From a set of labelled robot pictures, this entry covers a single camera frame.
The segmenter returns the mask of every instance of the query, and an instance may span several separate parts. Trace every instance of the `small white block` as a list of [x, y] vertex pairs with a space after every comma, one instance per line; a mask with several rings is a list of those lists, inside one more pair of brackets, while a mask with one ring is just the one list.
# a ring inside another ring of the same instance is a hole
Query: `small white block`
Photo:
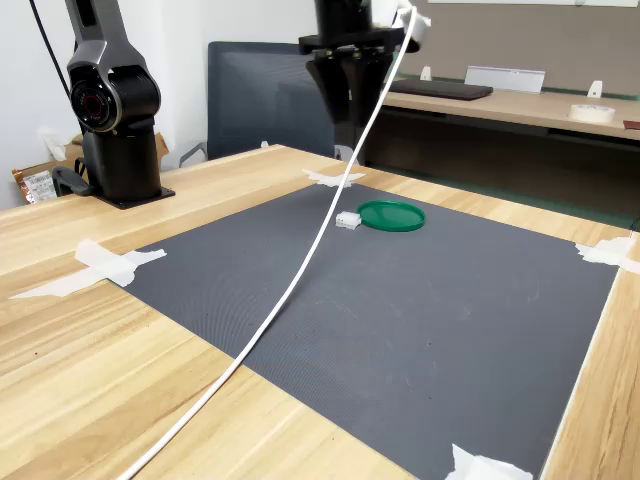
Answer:
[[336, 215], [336, 227], [348, 228], [355, 230], [362, 223], [360, 215], [351, 212], [342, 212]]
[[426, 65], [422, 69], [422, 73], [420, 74], [420, 80], [426, 80], [428, 82], [431, 81], [431, 67], [429, 65]]

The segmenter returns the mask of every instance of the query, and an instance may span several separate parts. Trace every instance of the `green lid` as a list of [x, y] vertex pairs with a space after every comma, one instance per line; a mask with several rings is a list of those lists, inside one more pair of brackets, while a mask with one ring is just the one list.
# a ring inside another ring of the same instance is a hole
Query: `green lid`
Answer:
[[425, 214], [418, 207], [392, 200], [374, 200], [358, 207], [362, 224], [385, 232], [410, 232], [424, 225]]

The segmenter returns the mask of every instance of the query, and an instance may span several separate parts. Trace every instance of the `gray mat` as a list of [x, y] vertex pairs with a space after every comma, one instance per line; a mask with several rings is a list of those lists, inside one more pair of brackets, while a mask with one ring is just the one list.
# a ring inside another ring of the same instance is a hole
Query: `gray mat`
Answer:
[[[126, 290], [235, 356], [334, 192], [314, 185], [151, 245], [168, 256]], [[355, 185], [338, 211], [374, 199], [406, 200]], [[415, 232], [330, 226], [246, 365], [422, 479], [453, 470], [452, 443], [537, 476], [616, 269], [410, 202], [427, 215]]]

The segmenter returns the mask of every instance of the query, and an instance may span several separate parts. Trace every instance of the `white wall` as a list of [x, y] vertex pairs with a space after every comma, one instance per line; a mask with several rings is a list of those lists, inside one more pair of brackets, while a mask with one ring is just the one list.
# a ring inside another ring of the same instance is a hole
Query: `white wall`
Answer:
[[[66, 75], [73, 30], [64, 0], [36, 0]], [[216, 40], [296, 43], [317, 31], [313, 0], [119, 0], [131, 44], [160, 86], [156, 131], [170, 150], [206, 140], [207, 44]], [[26, 0], [0, 6], [0, 209], [22, 205], [11, 175], [48, 161], [36, 131], [54, 129], [67, 142], [78, 123]]]
[[[45, 28], [52, 33], [51, 44], [65, 64], [73, 52], [74, 37], [64, 0], [39, 4]], [[80, 129], [24, 0], [2, 2], [0, 64], [0, 208], [8, 208], [24, 202], [11, 170], [47, 161], [36, 135], [38, 127], [54, 128], [62, 140]]]

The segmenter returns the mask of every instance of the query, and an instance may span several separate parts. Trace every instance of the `desk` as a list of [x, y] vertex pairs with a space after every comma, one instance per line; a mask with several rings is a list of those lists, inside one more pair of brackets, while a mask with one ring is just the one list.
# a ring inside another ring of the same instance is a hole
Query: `desk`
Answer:
[[[569, 110], [571, 105], [585, 103], [615, 108], [616, 116], [613, 122], [591, 124], [570, 119]], [[545, 92], [538, 95], [496, 91], [488, 97], [467, 102], [391, 92], [387, 95], [384, 104], [389, 107], [410, 110], [446, 113], [463, 117], [640, 140], [640, 130], [625, 130], [622, 123], [623, 120], [640, 121], [640, 102], [628, 100], [587, 98], [566, 93]]]
[[[279, 146], [163, 174], [176, 196], [119, 211], [64, 197], [0, 213], [0, 476], [113, 478], [228, 366], [219, 350], [113, 284], [65, 298], [8, 296], [79, 269], [79, 240], [125, 253], [337, 175]], [[357, 167], [359, 183], [594, 245], [620, 228]], [[634, 257], [640, 259], [640, 245]], [[547, 478], [640, 470], [640, 276], [621, 271], [557, 438]], [[139, 478], [409, 478], [241, 367]]]

